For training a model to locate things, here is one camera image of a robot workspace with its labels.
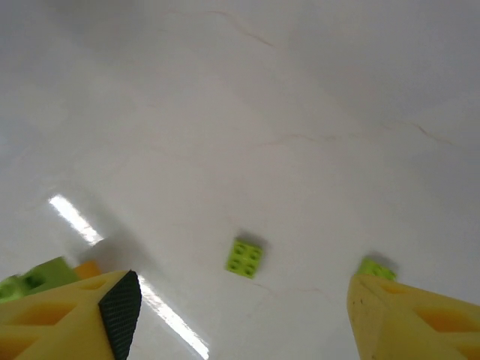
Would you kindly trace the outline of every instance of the glossy floor surface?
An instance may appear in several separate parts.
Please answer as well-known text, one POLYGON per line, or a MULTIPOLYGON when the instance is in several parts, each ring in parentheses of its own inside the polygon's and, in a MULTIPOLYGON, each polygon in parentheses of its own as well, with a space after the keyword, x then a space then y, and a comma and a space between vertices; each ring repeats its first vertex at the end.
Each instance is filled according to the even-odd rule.
POLYGON ((475 2, 0 6, 0 275, 135 269, 131 359, 357 359, 370 252, 480 303, 475 2))

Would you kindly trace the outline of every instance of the yellow plastic part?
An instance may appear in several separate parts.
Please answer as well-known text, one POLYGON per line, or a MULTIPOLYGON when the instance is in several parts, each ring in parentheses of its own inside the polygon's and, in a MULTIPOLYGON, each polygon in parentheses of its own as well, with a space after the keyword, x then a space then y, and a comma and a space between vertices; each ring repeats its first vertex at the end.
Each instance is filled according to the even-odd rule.
POLYGON ((361 360, 480 360, 480 307, 372 275, 352 277, 361 360))
POLYGON ((113 360, 98 302, 126 273, 0 304, 0 360, 113 360))
POLYGON ((84 262, 83 264, 77 266, 73 270, 78 275, 78 277, 82 280, 93 278, 95 276, 101 275, 102 273, 102 271, 98 267, 98 264, 95 260, 84 262))

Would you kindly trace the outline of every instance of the green lego brick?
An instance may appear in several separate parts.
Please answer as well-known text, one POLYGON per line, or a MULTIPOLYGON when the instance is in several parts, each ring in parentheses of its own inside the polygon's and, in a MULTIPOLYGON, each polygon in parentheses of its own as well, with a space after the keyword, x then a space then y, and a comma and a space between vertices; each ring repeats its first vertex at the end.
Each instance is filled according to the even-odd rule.
POLYGON ((7 277, 0 282, 0 304, 2 302, 10 302, 26 296, 28 292, 27 286, 23 283, 22 279, 13 275, 7 277))
POLYGON ((395 281, 397 279, 397 274, 395 274, 391 269, 387 268, 386 266, 380 265, 378 262, 375 262, 367 257, 364 258, 361 262, 357 274, 375 275, 380 278, 392 281, 395 281))
POLYGON ((63 257, 57 257, 37 265, 20 278, 27 288, 27 295, 62 287, 80 280, 63 257))
POLYGON ((261 247, 248 244, 237 238, 233 243, 229 259, 226 262, 226 270, 253 279, 257 273, 262 255, 263 250, 261 247))

